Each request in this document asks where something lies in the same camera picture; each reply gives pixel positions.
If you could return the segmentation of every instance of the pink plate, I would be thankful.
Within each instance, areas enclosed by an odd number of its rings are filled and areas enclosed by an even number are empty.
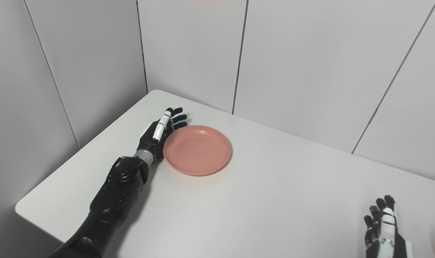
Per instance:
[[[165,141],[163,155],[177,171],[187,175],[209,175],[229,160],[228,139],[216,129],[190,125],[173,132]]]

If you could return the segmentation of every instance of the robotic arm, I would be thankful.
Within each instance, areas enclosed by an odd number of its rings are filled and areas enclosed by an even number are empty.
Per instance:
[[[181,107],[168,108],[139,139],[133,157],[119,157],[90,204],[76,233],[49,258],[101,258],[116,230],[125,222],[149,177],[149,166],[163,157],[166,138],[187,125]]]
[[[365,216],[366,258],[412,258],[411,243],[399,234],[394,198],[386,195],[370,206],[372,216]]]

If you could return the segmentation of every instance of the panel seam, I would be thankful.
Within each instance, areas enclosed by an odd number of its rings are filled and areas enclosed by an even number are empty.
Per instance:
[[[142,55],[142,67],[144,69],[144,82],[146,83],[146,94],[149,93],[147,89],[147,73],[146,73],[146,60],[144,59],[144,46],[142,45],[142,30],[141,30],[141,16],[139,14],[139,1],[136,1],[136,12],[137,12],[137,24],[139,25],[139,39],[141,40],[141,55]]]
[[[59,99],[60,99],[60,103],[62,103],[63,110],[64,110],[65,115],[66,115],[66,119],[67,119],[67,121],[68,121],[69,127],[71,128],[71,132],[73,133],[74,140],[75,140],[75,142],[76,142],[76,145],[77,145],[78,149],[81,149],[81,147],[79,146],[79,143],[78,143],[78,141],[77,141],[76,134],[75,134],[75,132],[74,132],[73,126],[72,126],[72,124],[71,124],[71,121],[70,121],[70,119],[69,119],[68,113],[67,113],[67,111],[66,111],[65,104],[64,104],[64,102],[63,102],[63,98],[62,98],[62,96],[61,96],[61,94],[60,94],[60,90],[58,90],[57,82],[56,82],[55,77],[53,76],[53,73],[52,73],[52,68],[50,68],[49,60],[47,59],[47,56],[45,55],[44,46],[42,46],[42,42],[41,42],[41,39],[39,38],[39,34],[38,34],[37,29],[36,29],[36,25],[34,24],[33,17],[31,16],[31,12],[29,11],[28,4],[26,3],[26,0],[24,0],[23,2],[25,3],[25,7],[26,7],[26,10],[27,10],[27,12],[28,12],[29,19],[31,20],[31,23],[33,24],[34,32],[36,33],[36,37],[38,38],[38,41],[39,41],[39,45],[40,45],[40,47],[41,47],[42,54],[44,55],[45,62],[46,62],[46,64],[47,64],[47,67],[49,68],[50,75],[51,75],[52,80],[53,80],[53,83],[54,83],[54,85],[55,85],[55,89],[57,90],[58,97],[59,97]]]
[[[386,97],[386,95],[387,95],[389,89],[391,88],[392,84],[394,83],[394,80],[396,79],[396,77],[397,77],[397,75],[399,74],[399,72],[400,72],[402,66],[404,65],[405,61],[407,60],[407,57],[409,56],[411,50],[413,49],[413,46],[415,45],[417,39],[419,38],[419,36],[420,36],[422,30],[423,30],[424,27],[426,26],[427,21],[429,20],[429,18],[430,18],[430,16],[431,16],[431,14],[433,13],[434,9],[435,9],[435,3],[434,3],[434,6],[432,6],[432,8],[430,9],[430,12],[429,12],[429,14],[427,15],[427,18],[426,18],[426,20],[424,21],[424,23],[422,24],[421,28],[419,29],[419,31],[418,31],[418,33],[417,33],[417,35],[416,35],[414,41],[413,41],[412,44],[410,45],[410,48],[409,48],[409,50],[407,51],[407,54],[405,54],[405,57],[403,58],[401,64],[399,65],[399,68],[397,69],[396,73],[394,74],[394,77],[392,77],[392,80],[391,80],[391,82],[389,83],[389,86],[387,87],[386,91],[384,92],[384,94],[383,94],[381,100],[379,101],[378,106],[376,106],[376,109],[373,111],[373,114],[372,114],[372,116],[370,117],[370,120],[368,121],[367,125],[365,126],[365,129],[363,130],[362,134],[360,135],[360,137],[359,137],[359,139],[358,139],[358,142],[357,142],[356,145],[354,146],[353,151],[351,152],[351,154],[354,154],[354,152],[356,151],[356,148],[358,147],[359,143],[361,142],[363,135],[364,135],[365,132],[367,131],[368,126],[369,126],[369,125],[371,124],[371,122],[373,121],[373,118],[375,117],[376,113],[378,112],[378,109],[380,108],[381,103],[383,103],[383,100],[385,99],[385,97]]]
[[[239,77],[240,77],[241,56],[242,56],[242,52],[243,52],[243,42],[245,40],[247,7],[248,6],[249,6],[249,0],[246,0],[245,20],[243,21],[243,31],[242,31],[242,35],[241,35],[240,56],[238,58],[237,80],[236,80],[236,83],[235,83],[235,93],[233,95],[232,115],[235,113],[235,103],[236,103],[236,100],[237,100],[238,80],[239,80]]]

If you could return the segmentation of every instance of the black fingertip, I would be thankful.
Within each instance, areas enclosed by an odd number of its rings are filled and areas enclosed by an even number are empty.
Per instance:
[[[178,107],[171,112],[171,117],[176,116],[177,114],[182,113],[182,112],[183,112],[183,108]]]
[[[365,217],[363,217],[363,220],[365,221],[367,227],[373,226],[373,220],[371,216],[366,215]]]
[[[173,131],[185,126],[187,126],[187,122],[179,122],[177,124],[173,124]]]
[[[186,119],[187,119],[187,115],[182,114],[182,115],[173,117],[171,120],[173,120],[173,124],[176,124],[177,122],[180,122],[180,121],[186,120]]]
[[[390,195],[385,195],[385,201],[386,204],[388,206],[388,208],[390,208],[391,210],[394,210],[394,204],[396,203],[396,201],[394,201],[394,198]]]
[[[378,209],[380,209],[381,211],[384,208],[386,208],[386,202],[381,198],[376,199],[376,205],[378,206]]]
[[[373,216],[373,220],[378,220],[380,218],[380,211],[378,210],[378,207],[374,205],[370,206],[370,213]]]

